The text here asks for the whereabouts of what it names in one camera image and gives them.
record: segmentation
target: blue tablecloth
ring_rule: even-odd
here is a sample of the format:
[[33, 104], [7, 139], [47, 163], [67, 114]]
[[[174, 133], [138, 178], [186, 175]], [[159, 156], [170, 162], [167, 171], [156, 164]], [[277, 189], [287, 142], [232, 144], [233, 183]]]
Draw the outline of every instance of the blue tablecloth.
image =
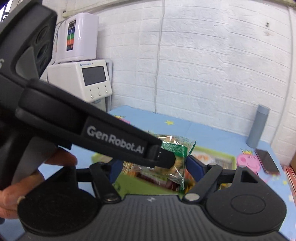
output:
[[[252, 150], [246, 145], [245, 136], [218, 130], [202, 124], [154, 114], [152, 112], [134, 109], [129, 106], [119, 107], [112, 110], [110, 114], [129, 121], [131, 125], [142, 130], [151, 131], [157, 134], [171, 134], [187, 137], [197, 140], [198, 146], [210, 148], [233, 156], [242, 154], [242, 150]], [[280, 176], [267, 175], [262, 169], [258, 172], [258, 175], [285, 201], [287, 206], [287, 216], [282, 224], [280, 232], [288, 239], [296, 240], [296, 207], [293, 202], [286, 176], [270, 145], [260, 141], [258, 148], [267, 150], [280, 170]], [[77, 168], [86, 168], [91, 164], [91, 156], [94, 152], [77, 146], [73, 146], [70, 152], [78, 159]], [[56, 172], [59, 167], [44, 164], [39, 169], [44, 176], [48, 178]], [[92, 192], [91, 185], [88, 183], [83, 183], [79, 186], [86, 191]], [[23, 229], [18, 220], [8, 220], [4, 225], [0, 226], [0, 233], [8, 241], [12, 241], [23, 233]]]

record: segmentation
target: human hand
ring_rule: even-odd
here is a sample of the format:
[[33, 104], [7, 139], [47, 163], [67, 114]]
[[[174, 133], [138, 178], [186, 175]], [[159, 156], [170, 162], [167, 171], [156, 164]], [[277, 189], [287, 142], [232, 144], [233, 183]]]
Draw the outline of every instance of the human hand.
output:
[[[75, 166], [77, 164], [77, 159], [71, 153], [59, 148], [45, 163], [58, 166]], [[37, 170], [19, 183], [0, 191], [0, 217], [5, 219], [17, 219], [18, 200], [43, 181], [43, 175]]]

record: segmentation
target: striped fabric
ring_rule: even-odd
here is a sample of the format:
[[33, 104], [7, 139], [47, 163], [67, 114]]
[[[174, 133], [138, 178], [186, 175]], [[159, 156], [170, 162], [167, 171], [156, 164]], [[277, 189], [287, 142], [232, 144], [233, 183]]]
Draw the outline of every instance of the striped fabric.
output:
[[292, 195], [294, 198], [294, 202], [296, 204], [296, 174], [292, 167], [284, 166], [284, 172], [286, 173], [289, 183], [290, 183], [290, 188], [292, 191]]

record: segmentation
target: black screen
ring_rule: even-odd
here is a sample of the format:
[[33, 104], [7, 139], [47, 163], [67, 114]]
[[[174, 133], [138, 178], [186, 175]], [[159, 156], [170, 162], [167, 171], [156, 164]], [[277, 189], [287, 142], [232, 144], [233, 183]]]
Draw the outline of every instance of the black screen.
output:
[[84, 68], [82, 74], [85, 86], [107, 81], [104, 66]]
[[256, 149], [255, 152], [266, 173], [269, 173], [269, 174], [279, 173], [279, 170], [276, 164], [274, 163], [273, 159], [271, 158], [270, 154], [268, 153], [268, 151]]

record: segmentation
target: smartphone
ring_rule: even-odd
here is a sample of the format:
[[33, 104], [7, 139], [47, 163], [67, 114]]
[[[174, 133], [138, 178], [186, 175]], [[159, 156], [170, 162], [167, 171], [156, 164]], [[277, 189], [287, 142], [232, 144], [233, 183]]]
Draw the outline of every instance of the smartphone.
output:
[[260, 150], [260, 149], [255, 149], [255, 152], [259, 158], [259, 161], [261, 162], [261, 165], [264, 169], [264, 171], [268, 174], [279, 174], [279, 170], [274, 163], [273, 159], [271, 158], [270, 154], [268, 151]]

